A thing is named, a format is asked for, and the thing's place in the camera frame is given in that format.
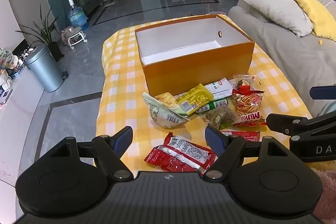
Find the small red packet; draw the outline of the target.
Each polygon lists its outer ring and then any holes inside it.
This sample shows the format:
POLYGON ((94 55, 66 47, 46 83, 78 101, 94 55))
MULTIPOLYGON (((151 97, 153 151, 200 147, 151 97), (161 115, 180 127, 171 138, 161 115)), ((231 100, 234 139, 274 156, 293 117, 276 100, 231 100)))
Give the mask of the small red packet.
POLYGON ((246 141, 260 141, 260 133, 258 131, 234 131, 234 130, 221 130, 226 136, 240 136, 246 141))

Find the clear bag brown crackers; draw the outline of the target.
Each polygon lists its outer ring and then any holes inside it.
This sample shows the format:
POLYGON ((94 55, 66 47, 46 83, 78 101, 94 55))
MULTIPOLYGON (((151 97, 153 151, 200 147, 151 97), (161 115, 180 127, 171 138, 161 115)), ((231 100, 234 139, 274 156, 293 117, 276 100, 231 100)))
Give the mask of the clear bag brown crackers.
POLYGON ((228 106, 221 106, 206 113, 206 121, 209 126, 217 130, 232 128, 240 121, 240 116, 228 106))

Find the green sausage snack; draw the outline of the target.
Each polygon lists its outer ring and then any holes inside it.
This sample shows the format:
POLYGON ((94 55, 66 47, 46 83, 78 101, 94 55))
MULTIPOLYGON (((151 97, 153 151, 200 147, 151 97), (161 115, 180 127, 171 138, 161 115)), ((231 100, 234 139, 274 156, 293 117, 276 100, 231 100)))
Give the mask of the green sausage snack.
POLYGON ((205 112, 208 112, 210 110, 214 110, 216 108, 219 108, 221 106, 226 106, 226 105, 228 105, 228 100, 226 98, 222 98, 222 99, 219 99, 219 100, 214 100, 214 101, 211 101, 211 102, 205 104, 205 106, 200 107, 195 113, 196 114, 202 114, 202 113, 205 113, 205 112))

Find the red Mimi shrimp sticks bag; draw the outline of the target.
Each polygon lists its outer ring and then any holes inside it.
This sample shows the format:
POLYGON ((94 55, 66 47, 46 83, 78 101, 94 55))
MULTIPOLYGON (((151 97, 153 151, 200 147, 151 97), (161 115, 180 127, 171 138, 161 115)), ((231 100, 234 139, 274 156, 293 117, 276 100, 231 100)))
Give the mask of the red Mimi shrimp sticks bag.
POLYGON ((232 97, 235 101, 235 109, 239 116, 234 127, 266 125, 265 118, 260 111, 264 91, 248 90, 241 92, 237 89, 233 89, 232 97))

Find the large red snack bag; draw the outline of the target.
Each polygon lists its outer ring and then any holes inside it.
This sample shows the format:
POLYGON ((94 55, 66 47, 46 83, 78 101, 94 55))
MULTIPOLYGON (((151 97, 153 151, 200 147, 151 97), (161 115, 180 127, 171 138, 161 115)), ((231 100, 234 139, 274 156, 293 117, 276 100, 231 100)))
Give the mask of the large red snack bag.
POLYGON ((150 151, 145 162, 167 172, 197 172, 204 175, 216 157, 211 149, 170 132, 163 144, 150 151))

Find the white green-label snack packet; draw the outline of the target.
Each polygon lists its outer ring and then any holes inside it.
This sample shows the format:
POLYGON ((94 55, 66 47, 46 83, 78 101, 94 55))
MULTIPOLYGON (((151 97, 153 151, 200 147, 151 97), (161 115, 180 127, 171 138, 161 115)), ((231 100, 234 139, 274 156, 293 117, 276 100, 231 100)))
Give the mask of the white green-label snack packet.
POLYGON ((226 78, 205 85, 205 88, 213 95, 214 100, 221 100, 232 96, 232 86, 226 78))

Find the yellow snack packet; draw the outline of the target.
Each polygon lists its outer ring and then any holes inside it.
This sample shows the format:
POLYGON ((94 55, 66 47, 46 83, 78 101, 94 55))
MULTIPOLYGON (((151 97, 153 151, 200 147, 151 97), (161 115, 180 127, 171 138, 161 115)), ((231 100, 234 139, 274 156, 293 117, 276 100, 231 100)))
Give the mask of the yellow snack packet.
POLYGON ((197 85, 176 99, 183 111, 190 116, 214 99, 213 94, 202 84, 197 85))

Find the clear packet round chocolate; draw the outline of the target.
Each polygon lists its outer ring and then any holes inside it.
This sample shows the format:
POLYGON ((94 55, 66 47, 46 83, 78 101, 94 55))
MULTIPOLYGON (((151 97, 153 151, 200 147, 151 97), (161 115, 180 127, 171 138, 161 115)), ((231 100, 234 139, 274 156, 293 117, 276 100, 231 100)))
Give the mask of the clear packet round chocolate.
POLYGON ((250 74, 234 75, 232 79, 233 88, 240 92, 247 92, 253 89, 256 76, 250 74))

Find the pale fries chips bag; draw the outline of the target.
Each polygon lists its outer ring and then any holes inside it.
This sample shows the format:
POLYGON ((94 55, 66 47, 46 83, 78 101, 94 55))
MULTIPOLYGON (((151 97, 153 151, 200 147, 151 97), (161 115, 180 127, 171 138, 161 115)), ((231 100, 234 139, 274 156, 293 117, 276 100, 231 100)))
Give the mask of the pale fries chips bag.
POLYGON ((166 97, 167 100, 163 99, 162 102, 144 92, 142 98, 149 108, 152 120, 163 128, 174 128, 190 121, 173 96, 166 97))

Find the grey sofa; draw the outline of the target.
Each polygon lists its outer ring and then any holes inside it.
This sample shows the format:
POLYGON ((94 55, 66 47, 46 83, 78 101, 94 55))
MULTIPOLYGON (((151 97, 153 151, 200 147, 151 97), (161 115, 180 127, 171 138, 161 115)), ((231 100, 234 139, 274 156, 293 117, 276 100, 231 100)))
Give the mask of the grey sofa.
POLYGON ((335 110, 334 100, 313 100, 309 94, 313 86, 335 84, 334 41, 312 34, 299 38, 245 0, 238 0, 228 16, 275 62, 312 116, 335 110))

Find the yellow checkered tablecloth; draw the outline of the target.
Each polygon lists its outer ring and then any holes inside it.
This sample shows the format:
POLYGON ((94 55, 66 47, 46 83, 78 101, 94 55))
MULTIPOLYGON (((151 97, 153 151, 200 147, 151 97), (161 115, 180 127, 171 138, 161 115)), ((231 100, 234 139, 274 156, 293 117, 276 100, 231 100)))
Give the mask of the yellow checkered tablecloth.
MULTIPOLYGON (((134 175, 141 170, 160 170, 144 159, 169 133, 168 129, 154 123, 142 98, 147 85, 135 37, 138 28, 118 30, 103 44, 101 60, 105 82, 96 126, 97 135, 111 136, 125 126, 132 127, 133 142, 121 160, 134 175)), ((255 88, 265 92, 261 105, 263 117, 276 113, 311 118, 294 87, 259 46, 254 48, 248 72, 256 76, 255 88)))

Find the yellow cushion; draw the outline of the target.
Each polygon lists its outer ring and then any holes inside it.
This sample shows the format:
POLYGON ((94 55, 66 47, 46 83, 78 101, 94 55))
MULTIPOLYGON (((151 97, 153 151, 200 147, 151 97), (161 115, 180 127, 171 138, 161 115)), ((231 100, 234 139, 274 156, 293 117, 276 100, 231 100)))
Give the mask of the yellow cushion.
POLYGON ((313 25, 313 35, 335 41, 336 23, 333 15, 317 0, 295 0, 313 25))

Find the pink fluffy rug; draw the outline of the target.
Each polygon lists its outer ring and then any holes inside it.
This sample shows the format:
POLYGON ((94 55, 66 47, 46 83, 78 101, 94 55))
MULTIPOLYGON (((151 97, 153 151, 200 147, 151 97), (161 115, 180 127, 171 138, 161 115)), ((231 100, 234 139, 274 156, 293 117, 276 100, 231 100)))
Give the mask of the pink fluffy rug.
POLYGON ((335 170, 312 170, 319 176, 323 191, 314 210, 314 215, 323 223, 335 223, 336 221, 336 182, 335 170))

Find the grey metal trash bin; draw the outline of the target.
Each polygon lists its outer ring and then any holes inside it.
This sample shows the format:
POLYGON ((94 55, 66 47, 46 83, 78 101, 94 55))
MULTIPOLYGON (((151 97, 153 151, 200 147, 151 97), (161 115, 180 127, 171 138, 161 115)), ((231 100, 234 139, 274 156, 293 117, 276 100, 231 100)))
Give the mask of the grey metal trash bin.
POLYGON ((28 55, 24 57, 26 66, 32 70, 46 92, 56 91, 68 77, 68 72, 60 69, 46 45, 29 50, 28 55))

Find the potted long-leaf plant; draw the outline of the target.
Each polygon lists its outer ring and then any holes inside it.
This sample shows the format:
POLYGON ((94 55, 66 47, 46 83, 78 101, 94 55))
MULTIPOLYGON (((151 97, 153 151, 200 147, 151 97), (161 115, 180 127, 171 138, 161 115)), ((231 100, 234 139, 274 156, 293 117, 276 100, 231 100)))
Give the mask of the potted long-leaf plant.
POLYGON ((37 24, 35 21, 33 21, 34 27, 29 27, 20 24, 20 30, 17 32, 33 36, 35 40, 31 43, 41 42, 44 43, 47 48, 49 49, 49 52, 51 56, 55 59, 56 62, 60 61, 64 54, 61 52, 57 41, 53 38, 52 32, 56 31, 58 34, 60 32, 57 30, 57 27, 55 26, 59 16, 56 16, 53 20, 49 20, 50 13, 51 13, 52 7, 49 9, 49 11, 43 15, 42 12, 42 5, 39 6, 39 20, 40 23, 37 24))

